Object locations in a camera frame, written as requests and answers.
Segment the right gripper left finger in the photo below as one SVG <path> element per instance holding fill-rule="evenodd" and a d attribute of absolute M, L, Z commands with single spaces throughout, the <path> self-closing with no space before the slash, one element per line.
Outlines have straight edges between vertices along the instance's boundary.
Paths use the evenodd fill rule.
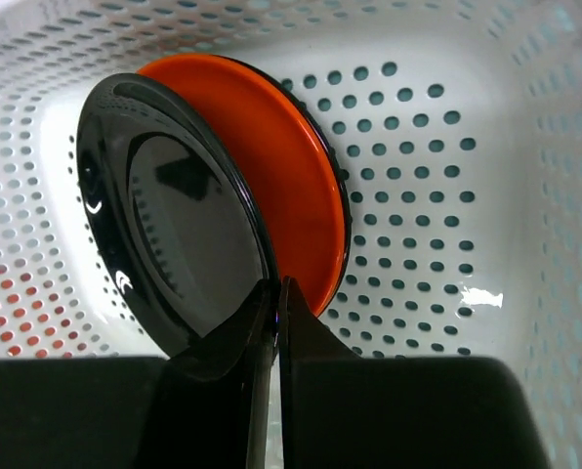
<path fill-rule="evenodd" d="M 261 468 L 276 287 L 171 359 L 0 361 L 0 468 Z"/>

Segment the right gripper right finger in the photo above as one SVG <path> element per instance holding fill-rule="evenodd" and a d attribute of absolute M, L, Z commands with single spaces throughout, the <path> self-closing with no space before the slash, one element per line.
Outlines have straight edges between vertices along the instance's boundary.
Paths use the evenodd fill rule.
<path fill-rule="evenodd" d="M 280 290 L 283 460 L 288 468 L 546 468 L 515 375 L 492 358 L 364 359 Z"/>

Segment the black plate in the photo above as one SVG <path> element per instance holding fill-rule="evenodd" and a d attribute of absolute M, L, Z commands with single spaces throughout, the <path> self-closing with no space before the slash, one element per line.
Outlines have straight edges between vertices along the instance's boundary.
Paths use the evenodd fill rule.
<path fill-rule="evenodd" d="M 321 126 L 317 122 L 317 120 L 313 117 L 312 113 L 310 112 L 308 105 L 299 100 L 291 91 L 287 90 L 282 84 L 276 81 L 272 76 L 265 73 L 261 69 L 254 67 L 246 62 L 239 61 L 233 59 L 234 62 L 247 67 L 249 70 L 259 74 L 263 78 L 265 78 L 272 86 L 274 86 L 294 107 L 295 109 L 300 112 L 302 117 L 307 121 L 310 128 L 316 134 L 317 140 L 319 141 L 322 149 L 326 153 L 327 160 L 329 162 L 331 171 L 336 180 L 337 189 L 339 192 L 339 196 L 342 203 L 342 211 L 343 211 L 343 219 L 344 219 L 344 227 L 345 227 L 345 234 L 346 237 L 351 236 L 351 228 L 353 218 L 351 215 L 350 203 L 348 199 L 348 191 L 345 184 L 345 171 L 339 164 L 337 158 L 337 152 L 335 148 L 330 144 L 328 141 L 325 133 L 323 132 Z"/>
<path fill-rule="evenodd" d="M 80 111 L 76 163 L 98 252 L 169 357 L 198 345 L 279 270 L 264 217 L 208 122 L 138 73 L 101 80 Z"/>

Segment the orange plate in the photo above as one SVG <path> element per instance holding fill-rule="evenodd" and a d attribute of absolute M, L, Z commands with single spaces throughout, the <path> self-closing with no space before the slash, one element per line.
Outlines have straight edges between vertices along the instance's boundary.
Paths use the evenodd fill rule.
<path fill-rule="evenodd" d="M 264 217 L 279 272 L 320 316 L 345 274 L 352 220 L 336 151 L 306 106 L 230 57 L 180 54 L 139 73 L 186 100 L 220 138 Z"/>

